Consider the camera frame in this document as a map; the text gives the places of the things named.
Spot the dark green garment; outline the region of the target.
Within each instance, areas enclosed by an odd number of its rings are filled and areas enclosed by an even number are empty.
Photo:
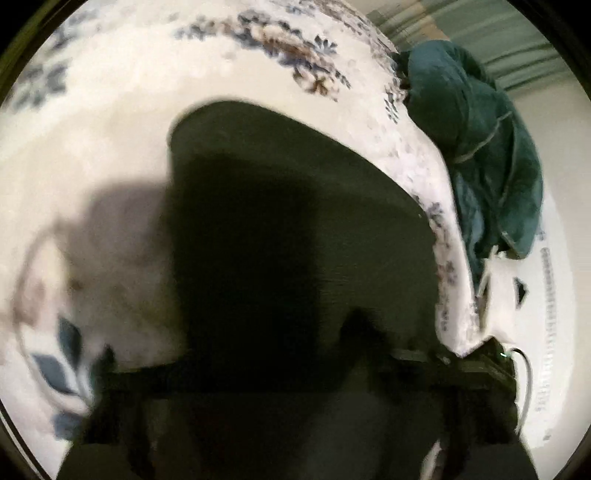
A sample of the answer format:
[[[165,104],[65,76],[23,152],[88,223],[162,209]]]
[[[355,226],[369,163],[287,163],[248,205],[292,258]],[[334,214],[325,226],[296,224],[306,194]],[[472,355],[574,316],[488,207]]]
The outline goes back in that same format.
[[[429,40],[393,60],[409,116],[446,162],[479,286],[492,251],[518,260],[531,251],[543,203],[536,146],[509,96],[465,48]]]

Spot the black white striped garment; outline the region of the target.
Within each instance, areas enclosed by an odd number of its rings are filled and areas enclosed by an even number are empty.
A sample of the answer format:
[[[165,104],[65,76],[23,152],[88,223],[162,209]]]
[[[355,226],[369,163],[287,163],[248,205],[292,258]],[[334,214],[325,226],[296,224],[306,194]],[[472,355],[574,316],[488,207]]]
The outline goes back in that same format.
[[[197,477],[377,479],[388,406],[351,313],[398,348],[439,344],[422,209],[349,148],[249,103],[184,115],[169,150]]]

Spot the floral white bed sheet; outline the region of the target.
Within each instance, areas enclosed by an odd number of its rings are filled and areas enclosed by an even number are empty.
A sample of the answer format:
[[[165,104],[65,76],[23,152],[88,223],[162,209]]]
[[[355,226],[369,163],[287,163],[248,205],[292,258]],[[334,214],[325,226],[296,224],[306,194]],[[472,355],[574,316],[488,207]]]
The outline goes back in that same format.
[[[66,445],[110,368],[283,378],[370,309],[479,339],[444,159],[341,1],[91,1],[1,110],[3,399]]]

